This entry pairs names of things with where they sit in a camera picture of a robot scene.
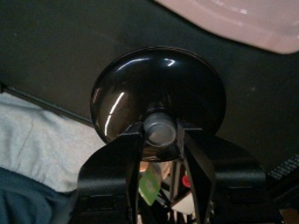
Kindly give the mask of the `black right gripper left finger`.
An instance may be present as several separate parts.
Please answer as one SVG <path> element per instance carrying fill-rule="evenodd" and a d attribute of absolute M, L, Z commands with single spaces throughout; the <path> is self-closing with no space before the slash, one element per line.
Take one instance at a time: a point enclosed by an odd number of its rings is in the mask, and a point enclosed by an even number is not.
<path fill-rule="evenodd" d="M 76 224 L 136 224 L 139 167 L 145 139 L 135 124 L 79 171 Z"/>

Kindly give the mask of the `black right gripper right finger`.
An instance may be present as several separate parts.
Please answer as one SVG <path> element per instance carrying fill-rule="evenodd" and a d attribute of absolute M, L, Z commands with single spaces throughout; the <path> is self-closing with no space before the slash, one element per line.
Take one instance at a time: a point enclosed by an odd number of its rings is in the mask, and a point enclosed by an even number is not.
<path fill-rule="evenodd" d="M 177 142 L 191 181 L 199 224 L 273 221 L 265 174 L 253 156 L 200 128 L 177 123 Z"/>

